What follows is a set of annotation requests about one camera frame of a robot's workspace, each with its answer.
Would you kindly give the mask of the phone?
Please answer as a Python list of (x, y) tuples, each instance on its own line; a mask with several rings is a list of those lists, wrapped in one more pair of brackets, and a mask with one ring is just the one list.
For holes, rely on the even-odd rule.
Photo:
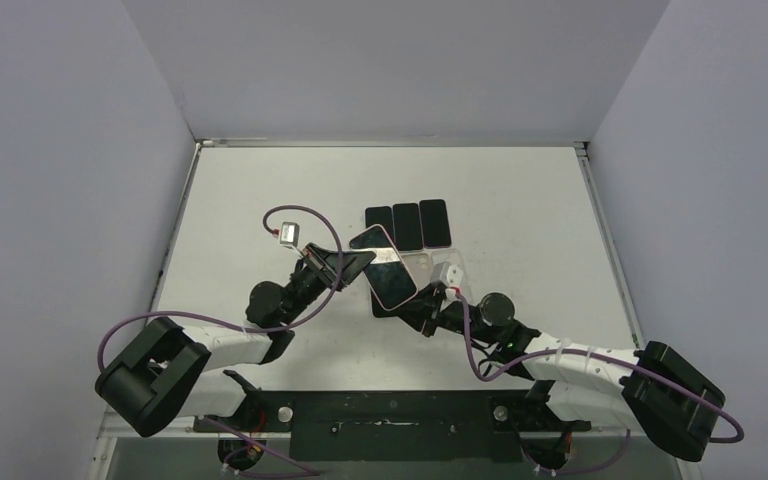
[(364, 220), (367, 228), (380, 225), (388, 232), (393, 231), (393, 211), (390, 206), (367, 207), (364, 210)]
[(385, 311), (393, 311), (413, 299), (419, 289), (393, 240), (381, 224), (374, 224), (349, 241), (352, 253), (370, 253), (364, 268), (372, 293)]
[(421, 200), (419, 211), (424, 247), (449, 248), (452, 235), (446, 202), (443, 199)]

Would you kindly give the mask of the black phone case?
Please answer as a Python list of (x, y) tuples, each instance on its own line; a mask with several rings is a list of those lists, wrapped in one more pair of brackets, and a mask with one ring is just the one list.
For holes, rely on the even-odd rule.
[(370, 306), (372, 316), (379, 319), (397, 317), (403, 309), (403, 307), (400, 306), (392, 310), (386, 310), (373, 293), (370, 293)]

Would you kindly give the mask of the beige phone case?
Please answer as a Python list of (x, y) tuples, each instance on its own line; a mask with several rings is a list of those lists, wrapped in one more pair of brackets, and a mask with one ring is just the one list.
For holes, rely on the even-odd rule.
[(402, 254), (401, 258), (414, 280), (417, 289), (424, 289), (431, 281), (433, 264), (430, 255), (424, 252)]

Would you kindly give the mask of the clear phone case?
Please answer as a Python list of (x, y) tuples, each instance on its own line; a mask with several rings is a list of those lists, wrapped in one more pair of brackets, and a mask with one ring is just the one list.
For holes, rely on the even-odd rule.
[(472, 300), (466, 264), (457, 249), (434, 250), (430, 254), (432, 270), (431, 283), (455, 287), (468, 300)]

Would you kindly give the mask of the black smartphone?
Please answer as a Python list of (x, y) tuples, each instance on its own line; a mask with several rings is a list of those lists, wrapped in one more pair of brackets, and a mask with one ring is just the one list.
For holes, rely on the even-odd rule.
[(395, 245), (400, 252), (417, 252), (424, 248), (420, 208), (416, 203), (392, 206)]

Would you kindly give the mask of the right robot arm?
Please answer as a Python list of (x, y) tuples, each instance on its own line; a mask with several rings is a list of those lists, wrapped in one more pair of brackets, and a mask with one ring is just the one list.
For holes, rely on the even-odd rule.
[(513, 302), (493, 292), (478, 305), (456, 288), (429, 285), (394, 309), (394, 315), (426, 337), (443, 329), (463, 336), (467, 349), (490, 348), (467, 360), (485, 383), (509, 375), (532, 384), (528, 421), (548, 429), (556, 422), (589, 422), (641, 432), (664, 452), (698, 462), (722, 440), (713, 434), (724, 417), (725, 394), (669, 345), (641, 349), (588, 346), (525, 326)]

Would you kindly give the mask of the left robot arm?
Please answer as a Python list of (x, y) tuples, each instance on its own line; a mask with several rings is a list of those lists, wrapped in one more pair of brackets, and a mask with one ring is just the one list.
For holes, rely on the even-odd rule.
[(295, 336), (290, 324), (320, 295), (350, 284), (374, 258), (371, 251), (339, 253), (308, 244), (286, 285), (263, 281), (252, 289), (246, 326), (212, 320), (181, 326), (173, 312), (151, 312), (136, 337), (103, 363), (95, 391), (142, 437), (177, 418), (205, 415), (246, 430), (258, 417), (251, 397), (257, 389), (234, 367), (276, 360)]

